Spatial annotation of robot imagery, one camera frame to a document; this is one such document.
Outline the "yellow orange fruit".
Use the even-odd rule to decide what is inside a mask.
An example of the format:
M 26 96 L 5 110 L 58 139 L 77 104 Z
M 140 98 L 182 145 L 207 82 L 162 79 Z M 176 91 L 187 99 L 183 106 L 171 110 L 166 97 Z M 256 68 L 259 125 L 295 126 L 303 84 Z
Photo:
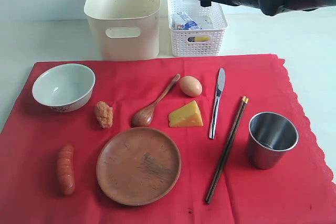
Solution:
M 194 37 L 194 42 L 207 42 L 210 38 L 208 36 L 197 36 Z

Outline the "blue white milk carton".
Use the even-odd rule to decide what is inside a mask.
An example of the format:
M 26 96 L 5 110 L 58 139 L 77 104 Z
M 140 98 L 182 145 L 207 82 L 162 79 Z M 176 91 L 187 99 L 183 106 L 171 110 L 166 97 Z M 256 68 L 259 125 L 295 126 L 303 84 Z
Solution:
M 172 14 L 172 28 L 174 30 L 201 30 L 201 27 L 186 12 Z

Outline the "brown egg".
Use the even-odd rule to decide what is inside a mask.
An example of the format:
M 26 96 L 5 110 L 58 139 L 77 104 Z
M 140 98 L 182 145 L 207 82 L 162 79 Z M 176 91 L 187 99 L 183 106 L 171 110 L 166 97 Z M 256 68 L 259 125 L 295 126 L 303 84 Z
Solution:
M 201 83 L 193 76 L 182 77 L 180 79 L 180 88 L 189 97 L 197 97 L 203 91 Z

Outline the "yellow cheese wedge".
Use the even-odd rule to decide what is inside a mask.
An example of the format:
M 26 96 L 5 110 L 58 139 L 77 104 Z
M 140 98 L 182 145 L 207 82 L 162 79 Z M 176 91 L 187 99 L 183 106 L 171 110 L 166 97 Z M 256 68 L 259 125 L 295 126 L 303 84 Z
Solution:
M 169 127 L 203 126 L 201 111 L 195 100 L 171 112 L 168 118 Z

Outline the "fried chicken nugget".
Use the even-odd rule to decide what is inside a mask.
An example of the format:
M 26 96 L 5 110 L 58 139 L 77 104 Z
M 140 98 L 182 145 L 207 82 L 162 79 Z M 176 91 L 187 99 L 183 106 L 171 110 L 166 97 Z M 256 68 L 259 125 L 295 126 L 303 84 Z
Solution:
M 95 116 L 103 129 L 112 127 L 113 124 L 113 108 L 105 102 L 99 101 L 95 105 Z

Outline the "white perforated plastic basket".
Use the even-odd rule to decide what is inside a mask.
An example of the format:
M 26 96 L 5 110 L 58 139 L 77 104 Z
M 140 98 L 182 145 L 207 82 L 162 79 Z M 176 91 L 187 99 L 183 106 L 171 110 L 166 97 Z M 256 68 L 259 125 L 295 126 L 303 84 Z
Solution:
M 202 7 L 198 0 L 167 0 L 172 54 L 215 56 L 228 26 L 220 4 Z

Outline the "silver table knife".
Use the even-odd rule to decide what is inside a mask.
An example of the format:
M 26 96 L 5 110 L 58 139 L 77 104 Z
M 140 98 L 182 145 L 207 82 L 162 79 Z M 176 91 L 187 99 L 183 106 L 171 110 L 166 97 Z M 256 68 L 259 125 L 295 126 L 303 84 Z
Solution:
M 216 124 L 217 124 L 217 118 L 218 118 L 218 109 L 219 109 L 219 103 L 222 96 L 222 93 L 224 91 L 225 86 L 225 70 L 223 68 L 219 69 L 218 77 L 217 77 L 217 83 L 216 83 L 216 91 L 215 91 L 215 99 L 214 99 L 214 106 L 213 106 L 213 113 L 212 113 L 212 120 L 209 128 L 209 138 L 214 139 L 215 138 L 215 131 L 216 131 Z

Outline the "cream plastic bin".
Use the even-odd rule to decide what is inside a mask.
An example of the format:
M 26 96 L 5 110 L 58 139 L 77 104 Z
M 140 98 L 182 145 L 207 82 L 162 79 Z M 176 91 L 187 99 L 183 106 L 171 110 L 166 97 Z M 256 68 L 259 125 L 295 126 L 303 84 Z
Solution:
M 103 60 L 159 54 L 160 0 L 86 0 L 84 13 Z

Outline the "stainless steel cup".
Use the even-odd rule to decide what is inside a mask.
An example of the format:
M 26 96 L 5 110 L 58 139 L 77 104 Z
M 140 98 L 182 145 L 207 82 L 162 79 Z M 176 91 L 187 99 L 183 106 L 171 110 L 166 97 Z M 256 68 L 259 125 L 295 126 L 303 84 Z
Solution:
M 252 116 L 248 133 L 247 157 L 259 169 L 273 168 L 299 142 L 295 125 L 275 112 L 260 112 Z

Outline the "red table cloth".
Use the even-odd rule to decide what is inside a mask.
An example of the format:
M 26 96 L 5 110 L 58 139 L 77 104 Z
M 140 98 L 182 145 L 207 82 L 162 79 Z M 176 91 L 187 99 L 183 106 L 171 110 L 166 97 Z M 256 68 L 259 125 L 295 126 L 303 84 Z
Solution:
M 54 112 L 32 96 L 34 81 L 55 65 L 34 65 L 1 132 L 1 223 L 335 223 L 333 173 L 276 55 L 87 61 L 96 74 L 93 94 L 70 113 Z M 220 68 L 225 86 L 210 139 Z M 201 82 L 196 101 L 204 126 L 168 126 L 168 114 L 188 102 L 175 87 L 157 106 L 152 126 L 179 147 L 180 177 L 157 202 L 117 204 L 98 186 L 98 155 L 177 73 Z M 99 101 L 113 108 L 110 128 L 96 119 Z M 249 120 L 263 111 L 287 117 L 299 133 L 297 146 L 268 170 L 254 168 L 246 156 Z M 74 147 L 71 195 L 61 192 L 56 174 L 67 144 Z

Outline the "wooden spoon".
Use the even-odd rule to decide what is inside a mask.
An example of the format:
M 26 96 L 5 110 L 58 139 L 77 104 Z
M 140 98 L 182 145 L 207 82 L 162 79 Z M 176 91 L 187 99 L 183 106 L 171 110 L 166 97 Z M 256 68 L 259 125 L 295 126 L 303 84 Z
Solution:
M 180 80 L 181 75 L 177 73 L 168 86 L 164 89 L 164 91 L 157 97 L 149 105 L 140 109 L 137 113 L 135 113 L 131 119 L 132 127 L 147 127 L 151 124 L 154 118 L 154 111 L 157 104 L 170 92 L 170 90 L 176 85 L 176 83 Z

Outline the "white ceramic bowl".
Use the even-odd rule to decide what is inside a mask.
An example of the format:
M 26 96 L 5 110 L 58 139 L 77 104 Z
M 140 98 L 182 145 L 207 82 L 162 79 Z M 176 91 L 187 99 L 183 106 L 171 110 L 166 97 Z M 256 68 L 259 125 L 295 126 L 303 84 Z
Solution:
M 88 103 L 96 76 L 89 67 L 78 63 L 62 64 L 48 69 L 34 82 L 33 98 L 53 111 L 75 111 Z

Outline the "brown wooden plate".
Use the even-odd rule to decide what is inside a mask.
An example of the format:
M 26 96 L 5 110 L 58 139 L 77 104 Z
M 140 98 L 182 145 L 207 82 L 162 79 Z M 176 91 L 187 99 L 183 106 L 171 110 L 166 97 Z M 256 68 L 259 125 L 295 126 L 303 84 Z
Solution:
M 179 148 L 151 127 L 127 129 L 102 148 L 96 178 L 103 193 L 126 206 L 153 203 L 175 186 L 182 167 Z

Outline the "red sausage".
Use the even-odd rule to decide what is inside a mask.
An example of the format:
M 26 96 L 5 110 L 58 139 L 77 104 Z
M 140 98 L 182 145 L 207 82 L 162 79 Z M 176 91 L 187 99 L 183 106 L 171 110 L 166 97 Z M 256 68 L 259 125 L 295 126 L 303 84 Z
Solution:
M 56 174 L 58 185 L 64 195 L 71 195 L 75 191 L 75 173 L 73 165 L 74 148 L 65 145 L 58 153 Z

